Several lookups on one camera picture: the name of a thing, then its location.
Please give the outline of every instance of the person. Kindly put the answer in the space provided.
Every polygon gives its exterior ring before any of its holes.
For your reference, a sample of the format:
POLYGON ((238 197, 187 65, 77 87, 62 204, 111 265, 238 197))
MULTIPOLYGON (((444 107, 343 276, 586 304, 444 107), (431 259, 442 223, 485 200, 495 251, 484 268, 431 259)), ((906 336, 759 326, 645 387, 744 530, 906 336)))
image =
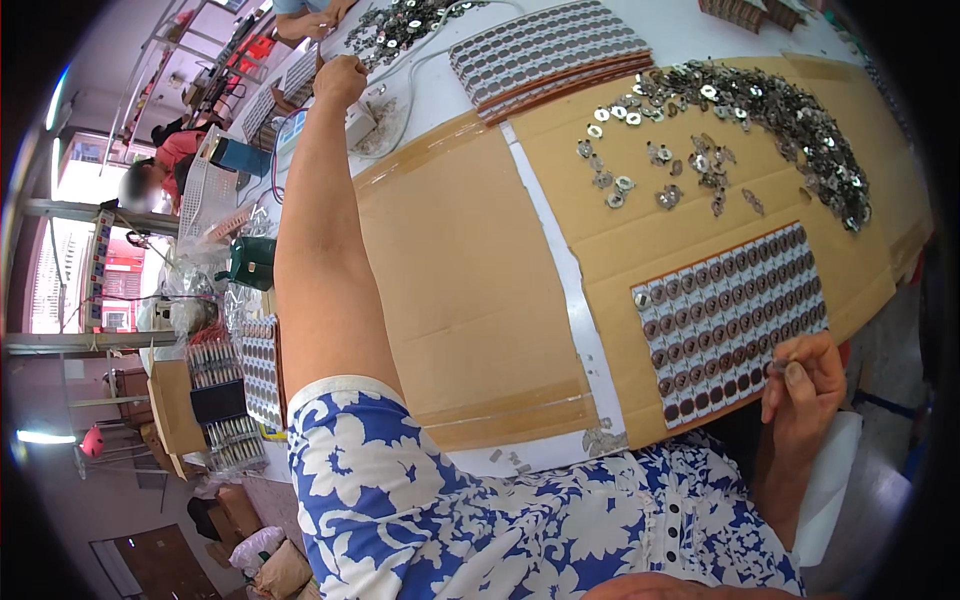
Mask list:
POLYGON ((275 0, 276 32, 287 39, 323 39, 357 0, 275 0))
POLYGON ((364 249, 344 116, 356 57, 325 65, 276 241, 289 467, 325 598, 780 600, 814 457, 844 397, 829 333, 778 345, 752 497, 702 430, 517 477, 461 472, 410 416, 364 249), (757 588, 739 595, 739 588, 757 588))
POLYGON ((181 186, 178 186, 178 173, 183 182, 189 162, 192 162, 204 137, 205 132, 194 130, 170 134, 156 149, 153 158, 138 160, 124 173, 120 179, 120 204, 137 212, 149 212, 156 204, 152 197, 162 189, 173 201, 173 214, 180 214, 182 192, 181 186))

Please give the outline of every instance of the brown cardboard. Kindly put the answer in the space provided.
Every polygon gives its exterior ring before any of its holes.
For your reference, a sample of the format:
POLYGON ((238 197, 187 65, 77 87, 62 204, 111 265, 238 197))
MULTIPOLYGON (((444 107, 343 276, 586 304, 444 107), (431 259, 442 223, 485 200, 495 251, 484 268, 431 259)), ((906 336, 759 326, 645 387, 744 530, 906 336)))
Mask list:
POLYGON ((156 432, 167 454, 206 450, 204 432, 190 404, 190 372, 182 360, 155 361, 147 380, 156 432))
POLYGON ((556 267, 499 130, 464 115, 354 186, 405 401, 440 448, 599 424, 556 267))
MULTIPOLYGON (((780 73, 807 90, 814 87, 786 59, 723 62, 780 73)), ((574 150, 577 140, 586 137, 586 123, 593 110, 629 92, 633 82, 628 78, 599 85, 563 102, 532 110, 512 123, 564 237, 580 261, 587 300, 607 355, 630 446, 636 448, 702 421, 666 430, 657 380, 631 298, 634 284, 799 220, 817 258, 830 331, 840 342, 864 325, 894 293, 890 254, 879 223, 886 222, 880 213, 887 212, 887 206, 898 200, 874 184, 874 221, 859 234, 848 233, 816 198, 804 199, 799 192, 803 177, 777 152, 772 134, 760 127, 744 133, 736 125, 717 119, 712 111, 703 113, 691 105, 687 112, 661 123, 645 120, 638 129, 613 120, 603 124, 603 138, 592 140, 594 151, 615 175, 626 175, 636 182, 625 205, 610 210, 604 205, 608 192, 592 185, 592 172, 574 150), (730 146, 737 157, 728 171, 731 186, 727 189, 726 211, 719 218, 709 208, 710 190, 698 185, 697 174, 686 164, 687 155, 693 151, 689 138, 701 132, 730 146), (679 177, 671 177, 668 167, 650 163, 645 151, 648 140, 666 144, 676 158, 684 161, 679 177), (673 210, 665 211, 655 204, 653 194, 669 183, 679 185, 684 196, 673 210), (764 216, 744 201, 744 188, 762 200, 764 216)), ((869 95, 876 91, 858 86, 848 93, 869 95)), ((849 102, 855 103, 856 97, 849 102)), ((841 123, 841 129, 859 152, 864 142, 857 140, 868 138, 862 137, 863 127, 850 122, 841 123)), ((878 165, 869 158, 864 166, 871 183, 881 177, 876 173, 878 165)), ((752 399, 714 413, 708 420, 752 399)))

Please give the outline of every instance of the cable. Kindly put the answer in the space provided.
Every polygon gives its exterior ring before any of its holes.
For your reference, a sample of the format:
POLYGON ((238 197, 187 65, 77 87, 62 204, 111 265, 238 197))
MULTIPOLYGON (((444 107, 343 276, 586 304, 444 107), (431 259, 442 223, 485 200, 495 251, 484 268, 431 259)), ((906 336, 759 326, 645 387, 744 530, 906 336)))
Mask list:
MULTIPOLYGON (((448 6, 448 7, 446 8, 446 10, 444 11, 443 16, 442 16, 441 19, 440 19, 440 24, 439 24, 439 26, 437 27, 437 29, 434 30, 429 36, 425 37, 425 38, 423 39, 423 42, 422 42, 421 44, 418 44, 418 46, 417 46, 416 48, 414 48, 414 49, 410 52, 410 54, 408 54, 406 57, 404 57, 403 60, 400 60, 400 61, 395 62, 394 65, 391 66, 389 69, 387 69, 387 71, 386 71, 385 73, 381 74, 379 77, 373 78, 372 81, 367 82, 367 88, 370 88, 370 87, 372 87, 372 86, 374 86, 374 85, 376 85, 376 84, 379 84, 380 82, 382 82, 382 81, 385 80, 386 78, 390 77, 391 75, 394 74, 394 71, 397 70, 403 63, 409 61, 409 60, 412 59, 414 56, 416 56, 416 55, 420 52, 420 50, 422 50, 424 47, 426 47, 426 44, 427 44, 431 39, 433 39, 433 38, 440 32, 441 29, 444 28, 444 25, 446 24, 446 20, 448 19, 448 16, 449 16, 449 14, 450 14, 450 11, 452 11, 452 10, 453 10, 454 8, 456 8, 456 7, 459 7, 459 6, 462 5, 462 4, 466 4, 466 2, 468 2, 468 1, 469 1, 469 0, 460 0, 459 2, 454 2, 453 4, 451 4, 450 6, 448 6)), ((524 10, 523 7, 521 7, 521 6, 520 6, 517 2, 515 2, 514 0, 489 0, 488 3, 489 3, 489 4, 509 4, 510 6, 512 6, 512 7, 514 7, 515 9, 517 9, 517 10, 520 12, 521 15, 524 15, 524 14, 527 13, 526 10, 524 10)), ((400 131, 397 133, 396 138, 393 139, 389 144, 387 144, 387 149, 384 150, 384 151, 381 151, 381 152, 379 152, 379 153, 372 154, 372 155, 365 155, 365 154, 363 154, 363 153, 354 152, 354 151, 352 151, 352 150, 347 150, 347 154, 349 154, 350 156, 355 156, 355 157, 357 157, 357 158, 369 158, 369 159, 371 159, 371 160, 378 160, 378 159, 383 158, 384 156, 388 155, 389 153, 393 152, 394 150, 396 150, 396 147, 400 145, 400 140, 403 139, 403 135, 404 135, 405 133, 407 133, 407 127, 409 127, 409 125, 410 125, 410 118, 411 118, 411 116, 413 115, 413 111, 414 111, 414 74, 416 73, 417 68, 418 68, 420 65, 424 64, 425 62, 427 62, 428 60, 434 59, 434 58, 438 57, 439 55, 448 52, 449 49, 450 49, 450 46, 447 46, 447 47, 444 48, 443 50, 440 50, 440 51, 435 52, 435 53, 433 53, 433 54, 431 54, 431 55, 428 55, 428 56, 426 56, 426 57, 423 57, 422 59, 419 59, 419 60, 417 60, 416 62, 414 62, 413 65, 410 67, 410 71, 407 73, 407 106, 406 106, 406 109, 405 109, 405 112, 404 112, 404 115, 403 115, 403 125, 402 125, 402 127, 400 127, 400 131)))

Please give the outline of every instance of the hand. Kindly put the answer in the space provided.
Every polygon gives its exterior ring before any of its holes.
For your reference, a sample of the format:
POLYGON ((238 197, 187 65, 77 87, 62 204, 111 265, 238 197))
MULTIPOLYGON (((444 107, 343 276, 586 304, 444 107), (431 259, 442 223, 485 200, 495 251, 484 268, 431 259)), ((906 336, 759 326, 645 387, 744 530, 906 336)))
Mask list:
POLYGON ((310 12, 296 20, 298 34, 313 39, 323 39, 330 29, 337 25, 337 20, 333 13, 329 12, 329 7, 322 12, 310 12))
POLYGON ((330 17, 333 19, 333 24, 336 25, 340 21, 344 20, 344 15, 347 14, 347 11, 350 10, 350 7, 357 3, 357 0, 330 0, 330 4, 326 6, 324 12, 327 12, 330 17))
POLYGON ((816 457, 847 392, 840 351, 821 331, 779 344, 774 358, 790 362, 784 373, 768 367, 760 419, 774 423, 775 456, 805 465, 816 457))
POLYGON ((347 110, 367 88, 367 67, 360 59, 339 56, 324 65, 313 82, 317 104, 324 103, 347 110))

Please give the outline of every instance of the plastic bag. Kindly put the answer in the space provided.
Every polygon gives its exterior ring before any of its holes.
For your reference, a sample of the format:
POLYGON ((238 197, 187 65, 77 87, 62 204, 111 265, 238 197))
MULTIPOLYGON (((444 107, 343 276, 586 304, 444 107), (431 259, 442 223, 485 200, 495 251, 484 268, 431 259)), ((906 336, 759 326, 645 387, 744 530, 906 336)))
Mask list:
POLYGON ((263 566, 261 552, 273 556, 280 545, 286 540, 286 534, 279 527, 264 527, 249 538, 241 541, 233 554, 230 555, 230 564, 243 571, 248 578, 253 579, 257 571, 263 566))

